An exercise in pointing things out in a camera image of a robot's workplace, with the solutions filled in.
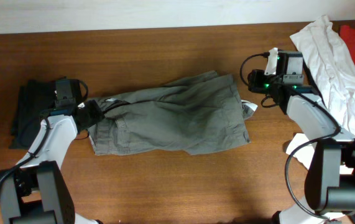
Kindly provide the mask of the grey shorts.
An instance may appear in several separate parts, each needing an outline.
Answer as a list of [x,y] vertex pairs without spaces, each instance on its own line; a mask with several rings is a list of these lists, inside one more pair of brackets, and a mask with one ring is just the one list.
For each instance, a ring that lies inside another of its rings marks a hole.
[[226,151],[250,143],[245,121],[257,109],[241,99],[232,75],[216,71],[95,100],[105,116],[88,130],[97,156]]

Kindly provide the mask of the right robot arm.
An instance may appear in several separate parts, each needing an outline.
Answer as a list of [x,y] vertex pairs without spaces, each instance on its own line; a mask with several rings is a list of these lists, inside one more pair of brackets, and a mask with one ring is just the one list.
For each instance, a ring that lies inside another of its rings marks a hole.
[[249,91],[273,99],[308,138],[285,162],[287,187],[291,186],[288,172],[293,156],[306,146],[314,148],[304,200],[293,197],[294,206],[277,212],[273,222],[333,223],[336,215],[354,215],[355,136],[338,124],[312,86],[286,85],[282,76],[267,76],[262,70],[253,70],[247,79]]

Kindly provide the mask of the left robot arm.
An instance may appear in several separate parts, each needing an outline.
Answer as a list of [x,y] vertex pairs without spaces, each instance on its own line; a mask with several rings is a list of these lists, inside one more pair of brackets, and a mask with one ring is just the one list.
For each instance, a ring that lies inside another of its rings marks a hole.
[[0,170],[4,223],[94,223],[76,213],[60,169],[77,135],[103,118],[94,100],[41,113],[30,149],[15,166]]

